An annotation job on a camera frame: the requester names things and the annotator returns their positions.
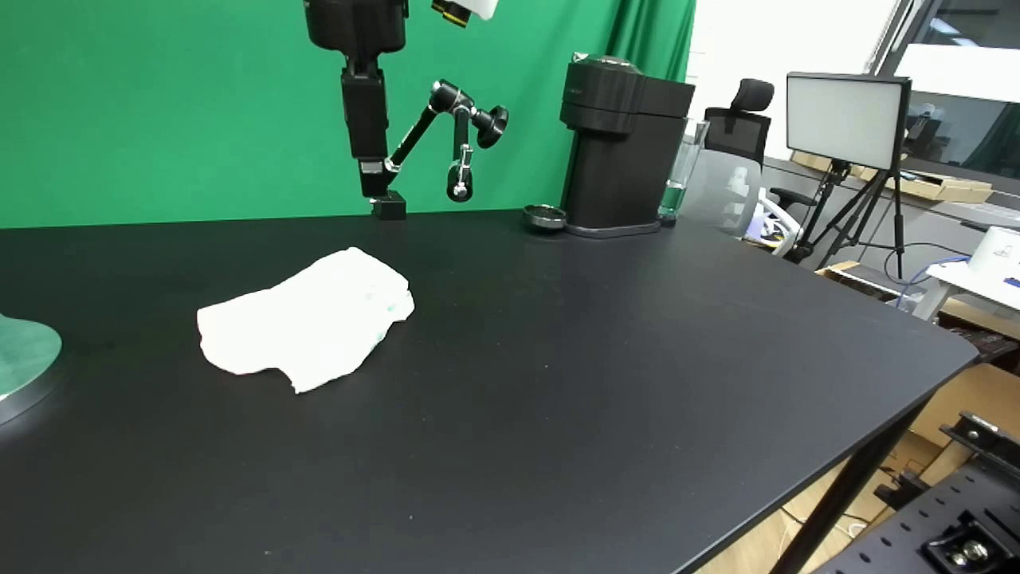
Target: white towel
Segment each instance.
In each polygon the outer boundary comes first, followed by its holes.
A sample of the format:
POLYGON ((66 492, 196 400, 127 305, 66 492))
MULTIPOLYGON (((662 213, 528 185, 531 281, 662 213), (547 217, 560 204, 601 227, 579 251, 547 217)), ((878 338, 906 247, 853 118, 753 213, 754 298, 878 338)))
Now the white towel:
POLYGON ((295 393, 309 393, 355 372, 412 313, 399 271, 345 247, 276 287, 196 309, 196 331, 214 368, 235 375, 283 370, 295 393))

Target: black table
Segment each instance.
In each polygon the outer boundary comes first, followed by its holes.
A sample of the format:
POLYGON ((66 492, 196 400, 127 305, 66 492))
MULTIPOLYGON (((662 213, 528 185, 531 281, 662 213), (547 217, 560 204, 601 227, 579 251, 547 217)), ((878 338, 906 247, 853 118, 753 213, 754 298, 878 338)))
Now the black table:
POLYGON ((702 227, 21 228, 0 262, 0 309, 70 347, 0 428, 0 568, 36 574, 694 568, 976 358, 702 227), (291 396, 205 362, 196 305, 345 246, 418 298, 355 375, 291 396))

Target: light stand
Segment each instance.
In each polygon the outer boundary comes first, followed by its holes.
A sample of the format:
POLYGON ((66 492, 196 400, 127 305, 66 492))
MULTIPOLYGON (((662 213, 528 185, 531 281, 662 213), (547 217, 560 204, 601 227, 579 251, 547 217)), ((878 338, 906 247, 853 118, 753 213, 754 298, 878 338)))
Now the light stand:
POLYGON ((891 182, 897 182, 897 187, 891 187, 891 247, 897 247, 897 274, 902 277, 906 237, 902 237, 899 166, 878 168, 878 172, 825 224, 821 233, 810 237, 814 227, 815 227, 815 219, 820 219, 820 213, 821 213, 821 206, 829 204, 829 193, 832 193, 832 174, 829 174, 829 179, 821 182, 821 187, 820 187, 821 196, 820 196, 815 210, 814 210, 814 217, 810 217, 810 224, 807 224, 807 228, 802 228, 802 240, 797 241, 797 247, 793 247, 786 259, 789 259, 789 262, 810 259, 810 256, 815 251, 815 246, 820 246, 829 233, 835 233, 835 240, 829 241, 820 268, 825 268, 829 259, 832 259, 839 247, 858 246, 861 237, 863 237, 863 227, 868 227, 868 219, 871 219, 871 213, 872 213, 872 206, 877 206, 877 202, 878 202, 878 193, 882 193, 882 187, 887 187, 887 182, 888 182, 888 174, 891 174, 891 182))

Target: green screen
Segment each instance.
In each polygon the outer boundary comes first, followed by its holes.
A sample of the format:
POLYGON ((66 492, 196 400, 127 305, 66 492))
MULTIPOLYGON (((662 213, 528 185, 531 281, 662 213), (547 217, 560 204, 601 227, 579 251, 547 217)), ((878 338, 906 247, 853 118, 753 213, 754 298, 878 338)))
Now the green screen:
MULTIPOLYGON (((412 0, 407 47, 381 56, 388 143, 436 76, 513 118, 495 150, 475 150, 468 204, 445 202, 452 121, 436 118, 394 182, 407 210, 553 202, 570 150, 565 67, 601 53, 622 10, 499 0, 491 22, 457 28, 412 0)), ((686 52, 689 20, 667 28, 667 60, 686 52)), ((366 213, 342 53, 307 39, 299 0, 2 4, 0 53, 0 227, 366 213)))

